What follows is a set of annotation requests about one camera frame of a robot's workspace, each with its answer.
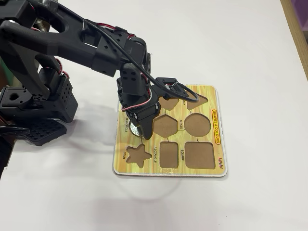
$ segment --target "white table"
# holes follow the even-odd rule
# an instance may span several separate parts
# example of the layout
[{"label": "white table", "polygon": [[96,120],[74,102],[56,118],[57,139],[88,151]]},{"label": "white table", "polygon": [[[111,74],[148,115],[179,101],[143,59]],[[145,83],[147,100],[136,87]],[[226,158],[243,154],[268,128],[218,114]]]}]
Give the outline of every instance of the white table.
[{"label": "white table", "polygon": [[0,181],[6,231],[308,229],[308,82],[280,1],[62,0],[143,38],[154,77],[214,85],[229,172],[119,178],[116,78],[63,60],[79,103],[68,133],[18,141]]}]

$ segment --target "orange label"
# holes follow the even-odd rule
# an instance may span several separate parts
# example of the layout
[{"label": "orange label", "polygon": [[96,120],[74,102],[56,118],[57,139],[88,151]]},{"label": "orange label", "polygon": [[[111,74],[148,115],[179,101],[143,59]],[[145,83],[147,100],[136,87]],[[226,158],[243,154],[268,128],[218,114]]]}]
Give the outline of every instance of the orange label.
[{"label": "orange label", "polygon": [[218,125],[218,115],[217,110],[212,110],[212,117],[213,117],[213,131],[215,137],[215,143],[220,144],[220,132],[219,132],[219,125]]}]

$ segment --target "star-shaped cutout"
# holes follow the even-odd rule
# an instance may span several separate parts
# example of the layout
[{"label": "star-shaped cutout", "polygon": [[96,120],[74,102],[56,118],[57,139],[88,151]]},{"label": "star-shaped cutout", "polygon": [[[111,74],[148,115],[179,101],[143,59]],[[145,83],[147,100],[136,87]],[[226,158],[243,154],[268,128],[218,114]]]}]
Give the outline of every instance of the star-shaped cutout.
[{"label": "star-shaped cutout", "polygon": [[126,162],[136,163],[139,168],[143,168],[145,160],[152,158],[152,155],[145,151],[144,144],[140,144],[137,148],[127,147],[126,150],[129,153]]}]

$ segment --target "perforated plate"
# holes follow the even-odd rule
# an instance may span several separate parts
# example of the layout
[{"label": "perforated plate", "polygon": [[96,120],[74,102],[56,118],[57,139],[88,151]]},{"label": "perforated plate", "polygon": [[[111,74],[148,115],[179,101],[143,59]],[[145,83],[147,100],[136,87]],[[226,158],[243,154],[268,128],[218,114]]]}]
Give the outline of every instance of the perforated plate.
[{"label": "perforated plate", "polygon": [[18,124],[22,124],[24,127],[30,129],[30,134],[25,136],[24,139],[37,146],[48,143],[66,134],[67,131],[65,126],[53,119],[32,120]]}]

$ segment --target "robotic arm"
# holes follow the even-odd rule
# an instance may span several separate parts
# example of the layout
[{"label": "robotic arm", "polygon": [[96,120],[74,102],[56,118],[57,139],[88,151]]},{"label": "robotic arm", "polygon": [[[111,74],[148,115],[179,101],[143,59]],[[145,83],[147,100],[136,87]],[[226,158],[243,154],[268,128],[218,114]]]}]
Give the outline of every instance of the robotic arm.
[{"label": "robotic arm", "polygon": [[[59,33],[33,29],[37,19]],[[152,78],[145,41],[126,30],[84,19],[52,0],[2,0],[0,57],[24,88],[2,90],[0,116],[14,121],[73,120],[78,103],[69,77],[54,55],[111,77],[119,70],[116,82],[122,111],[147,140],[160,112],[159,97],[198,101],[198,96],[176,79]],[[37,62],[42,66],[39,73]],[[185,90],[195,99],[188,98]]]}]

